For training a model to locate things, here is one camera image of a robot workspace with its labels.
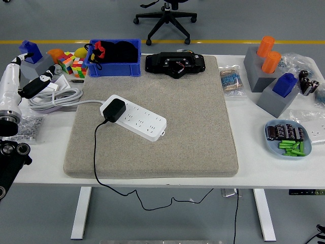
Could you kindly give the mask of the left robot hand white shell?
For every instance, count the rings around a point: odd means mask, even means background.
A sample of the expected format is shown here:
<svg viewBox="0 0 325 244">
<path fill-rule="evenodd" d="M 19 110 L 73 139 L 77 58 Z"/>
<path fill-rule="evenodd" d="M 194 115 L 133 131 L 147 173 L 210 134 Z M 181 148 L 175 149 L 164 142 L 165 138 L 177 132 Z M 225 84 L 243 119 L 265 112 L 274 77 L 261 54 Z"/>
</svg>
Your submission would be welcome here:
<svg viewBox="0 0 325 244">
<path fill-rule="evenodd" d="M 31 99 L 49 85 L 52 80 L 56 65 L 50 66 L 41 76 L 32 80 L 21 91 L 20 65 L 23 60 L 32 57 L 33 53 L 24 53 L 15 57 L 6 67 L 1 78 L 1 116 L 21 114 L 18 104 L 21 98 Z"/>
</svg>

